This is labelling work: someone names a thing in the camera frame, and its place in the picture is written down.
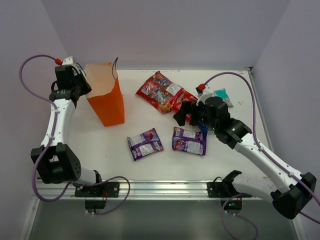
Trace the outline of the red gummy snack bag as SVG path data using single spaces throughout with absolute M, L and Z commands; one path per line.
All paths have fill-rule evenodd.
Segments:
M 194 96 L 193 94 L 191 94 L 188 91 L 183 91 L 183 93 L 181 94 L 181 96 L 179 96 L 177 98 L 177 101 L 173 104 L 172 106 L 172 110 L 177 113 L 182 106 L 182 103 L 187 101 L 187 102 L 192 102 L 192 101 L 197 101 L 198 98 L 196 96 Z

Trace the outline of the blue snack bag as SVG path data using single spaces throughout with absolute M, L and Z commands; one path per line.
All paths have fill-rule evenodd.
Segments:
M 205 134 L 208 133 L 209 128 L 207 126 L 205 126 L 204 124 L 199 124 L 198 128 L 200 129 L 201 132 L 203 132 Z

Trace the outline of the purple snack bag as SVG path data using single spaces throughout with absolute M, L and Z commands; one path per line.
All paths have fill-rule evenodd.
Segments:
M 155 128 L 140 133 L 134 137 L 127 137 L 127 143 L 134 161 L 148 155 L 162 152 L 164 147 Z
M 174 127 L 172 149 L 178 152 L 205 156 L 207 150 L 207 134 L 202 131 L 191 131 Z

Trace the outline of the red mixed candy bag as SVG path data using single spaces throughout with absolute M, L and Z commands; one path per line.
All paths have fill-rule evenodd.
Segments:
M 184 88 L 169 80 L 160 71 L 149 77 L 135 93 L 161 113 L 168 113 L 184 93 Z

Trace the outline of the teal snack packet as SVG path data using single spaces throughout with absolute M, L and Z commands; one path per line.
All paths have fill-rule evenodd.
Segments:
M 234 107 L 225 88 L 222 88 L 219 90 L 213 90 L 213 97 L 220 97 L 227 104 L 229 108 Z

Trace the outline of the orange paper bag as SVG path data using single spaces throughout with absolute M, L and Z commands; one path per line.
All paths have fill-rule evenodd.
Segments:
M 117 73 L 116 58 L 113 62 L 89 63 L 85 66 L 86 80 L 91 92 L 86 99 L 104 127 L 125 122 L 125 105 Z

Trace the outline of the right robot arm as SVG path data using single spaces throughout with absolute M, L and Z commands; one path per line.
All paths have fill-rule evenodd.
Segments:
M 231 179 L 222 185 L 227 196 L 244 193 L 258 197 L 271 202 L 282 216 L 290 220 L 315 198 L 316 177 L 310 172 L 301 173 L 263 145 L 246 124 L 230 116 L 227 104 L 220 97 L 183 101 L 173 118 L 179 126 L 184 126 L 187 115 L 190 115 L 191 126 L 204 125 L 213 130 L 220 142 L 245 156 L 269 179 L 253 180 L 233 171 L 229 174 Z

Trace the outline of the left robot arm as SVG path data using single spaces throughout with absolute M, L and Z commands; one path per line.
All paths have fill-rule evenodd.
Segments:
M 83 69 L 74 63 L 55 67 L 56 81 L 51 85 L 48 97 L 52 101 L 46 135 L 40 147 L 31 151 L 32 161 L 41 158 L 37 172 L 45 184 L 72 182 L 86 185 L 92 196 L 103 193 L 104 184 L 99 173 L 81 166 L 76 154 L 69 147 L 70 126 L 81 96 L 92 89 L 86 81 Z

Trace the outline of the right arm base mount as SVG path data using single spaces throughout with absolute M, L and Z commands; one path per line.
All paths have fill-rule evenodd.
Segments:
M 233 186 L 233 182 L 238 175 L 241 175 L 242 172 L 239 170 L 233 170 L 226 177 L 222 178 L 220 176 L 216 177 L 213 181 L 206 183 L 206 190 L 209 198 L 231 198 L 235 195 L 240 194 L 235 187 Z M 229 201 L 224 210 L 239 213 L 242 209 L 243 198 L 251 198 L 252 195 L 243 193 L 241 196 L 233 198 Z

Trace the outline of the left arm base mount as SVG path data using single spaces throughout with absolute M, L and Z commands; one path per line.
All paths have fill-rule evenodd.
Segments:
M 107 182 L 92 187 L 77 187 L 74 196 L 85 198 L 84 207 L 88 212 L 103 210 L 108 198 L 119 196 L 120 183 L 116 181 Z

